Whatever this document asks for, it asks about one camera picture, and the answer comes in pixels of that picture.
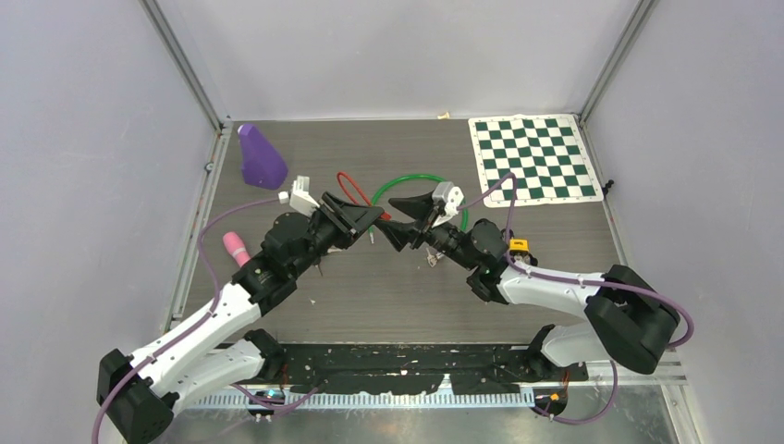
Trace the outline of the green cable lock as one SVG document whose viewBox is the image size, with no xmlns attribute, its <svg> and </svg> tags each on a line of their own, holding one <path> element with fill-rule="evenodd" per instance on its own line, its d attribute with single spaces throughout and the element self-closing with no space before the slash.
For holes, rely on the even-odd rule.
<svg viewBox="0 0 784 444">
<path fill-rule="evenodd" d="M 442 181 L 445 181 L 445 180 L 444 180 L 444 178 L 442 178 L 440 176 L 433 175 L 433 174 L 426 174 L 426 173 L 416 173 L 416 174 L 403 175 L 403 176 L 397 177 L 395 179 L 392 179 L 389 182 L 387 182 L 384 185 L 382 185 L 374 193 L 373 197 L 370 199 L 370 203 L 371 204 L 378 204 L 378 202 L 381 200 L 381 198 L 384 196 L 384 194 L 386 194 L 392 188 L 394 188 L 394 187 L 396 187 L 396 186 L 398 186 L 398 185 L 400 185 L 402 183 L 412 182 L 412 181 L 429 181 L 429 182 L 433 182 L 433 183 L 438 183 L 438 182 L 442 182 Z M 468 212 L 468 210 L 462 210 L 461 211 L 460 228 L 461 229 L 466 229 L 468 227 L 468 223 L 469 223 L 469 212 Z M 374 244 L 374 229 L 373 228 L 369 229 L 368 236 L 369 236 L 369 239 L 370 239 L 370 243 Z"/>
</svg>

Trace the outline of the red cable padlock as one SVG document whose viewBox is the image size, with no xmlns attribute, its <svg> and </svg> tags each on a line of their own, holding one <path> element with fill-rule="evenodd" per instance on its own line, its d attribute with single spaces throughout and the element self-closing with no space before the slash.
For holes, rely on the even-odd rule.
<svg viewBox="0 0 784 444">
<path fill-rule="evenodd" d="M 343 191 L 343 193 L 349 198 L 349 200 L 353 204 L 365 204 L 367 206 L 374 206 L 374 203 L 368 198 L 365 194 L 363 189 L 358 185 L 358 183 L 346 172 L 338 171 L 336 174 L 337 184 L 338 187 Z M 358 194 L 358 197 L 354 196 L 352 192 L 349 190 L 350 187 Z"/>
</svg>

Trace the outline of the yellow Opel padlock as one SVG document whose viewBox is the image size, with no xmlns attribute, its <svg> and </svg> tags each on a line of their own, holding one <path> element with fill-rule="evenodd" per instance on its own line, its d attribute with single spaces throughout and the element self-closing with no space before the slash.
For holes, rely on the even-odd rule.
<svg viewBox="0 0 784 444">
<path fill-rule="evenodd" d="M 508 245 L 509 254 L 515 262 L 523 262 L 526 265 L 538 266 L 538 259 L 530 252 L 529 242 L 526 239 L 511 238 Z"/>
</svg>

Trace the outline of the small silver key bunch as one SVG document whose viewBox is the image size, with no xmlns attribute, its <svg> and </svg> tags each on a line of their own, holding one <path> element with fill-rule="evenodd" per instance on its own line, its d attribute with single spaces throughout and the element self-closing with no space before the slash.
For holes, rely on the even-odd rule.
<svg viewBox="0 0 784 444">
<path fill-rule="evenodd" d="M 443 257 L 442 253 L 426 250 L 426 262 L 430 267 L 435 267 Z"/>
</svg>

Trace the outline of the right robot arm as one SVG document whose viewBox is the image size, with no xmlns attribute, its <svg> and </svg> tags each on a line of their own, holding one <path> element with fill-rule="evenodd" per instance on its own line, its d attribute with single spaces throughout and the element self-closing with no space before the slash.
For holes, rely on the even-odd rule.
<svg viewBox="0 0 784 444">
<path fill-rule="evenodd" d="M 440 191 L 389 202 L 410 217 L 375 223 L 397 251 L 426 245 L 442 253 L 470 271 L 466 282 L 485 302 L 540 306 L 580 318 L 576 325 L 546 325 L 537 332 L 521 357 L 532 380 L 595 361 L 613 361 L 642 375 L 658 367 L 681 316 L 631 268 L 613 265 L 605 273 L 578 274 L 518 260 L 509 229 L 486 218 L 468 230 L 449 223 L 448 211 L 457 205 Z"/>
</svg>

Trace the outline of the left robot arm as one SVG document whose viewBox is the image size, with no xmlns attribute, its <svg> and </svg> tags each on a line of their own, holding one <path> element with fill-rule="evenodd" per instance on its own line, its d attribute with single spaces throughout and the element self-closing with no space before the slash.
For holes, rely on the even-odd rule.
<svg viewBox="0 0 784 444">
<path fill-rule="evenodd" d="M 260 251 L 228 282 L 213 282 L 209 302 L 135 351 L 113 349 L 101 358 L 92 443 L 99 442 L 105 419 L 127 443 L 150 443 L 182 410 L 211 391 L 253 377 L 271 383 L 282 375 L 283 351 L 262 330 L 250 332 L 224 355 L 211 357 L 208 352 L 273 311 L 330 249 L 348 249 L 385 213 L 379 206 L 350 203 L 331 192 L 314 200 L 305 191 L 294 191 L 284 202 L 290 211 L 276 217 Z"/>
</svg>

